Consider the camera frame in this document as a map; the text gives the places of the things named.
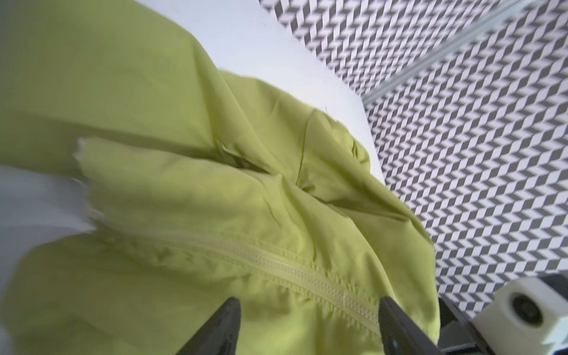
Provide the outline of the green and cream printed jacket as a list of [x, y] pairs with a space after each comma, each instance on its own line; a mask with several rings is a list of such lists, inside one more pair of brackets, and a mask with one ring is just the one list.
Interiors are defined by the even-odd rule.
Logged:
[[15, 354], [176, 354], [231, 297], [238, 354], [382, 354], [383, 297], [439, 339], [432, 240], [363, 146], [137, 1], [1, 3], [1, 163], [81, 180], [95, 225], [19, 263]]

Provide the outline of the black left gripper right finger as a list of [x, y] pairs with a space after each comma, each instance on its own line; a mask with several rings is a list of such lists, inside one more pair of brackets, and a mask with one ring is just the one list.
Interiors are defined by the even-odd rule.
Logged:
[[391, 297], [380, 300], [378, 321], [385, 354], [443, 355]]

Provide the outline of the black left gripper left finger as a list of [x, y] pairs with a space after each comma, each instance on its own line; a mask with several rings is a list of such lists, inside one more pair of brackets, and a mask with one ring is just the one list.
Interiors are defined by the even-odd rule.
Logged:
[[176, 354], [236, 355], [240, 329], [241, 302], [230, 297]]

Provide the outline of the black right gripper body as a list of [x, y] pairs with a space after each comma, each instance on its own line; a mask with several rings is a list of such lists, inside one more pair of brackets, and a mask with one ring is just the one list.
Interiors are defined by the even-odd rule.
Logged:
[[471, 319], [451, 300], [439, 296], [441, 330], [438, 348], [444, 354], [483, 354], [494, 352], [474, 327]]

